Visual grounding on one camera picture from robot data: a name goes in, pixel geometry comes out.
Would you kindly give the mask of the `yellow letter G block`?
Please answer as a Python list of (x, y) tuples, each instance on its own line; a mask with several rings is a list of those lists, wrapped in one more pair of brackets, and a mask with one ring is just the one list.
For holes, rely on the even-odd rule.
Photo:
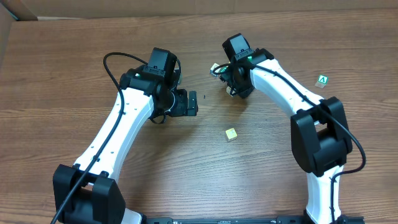
[(233, 141), (238, 137), (237, 132), (234, 128), (227, 129), (225, 131), (225, 136), (227, 141)]

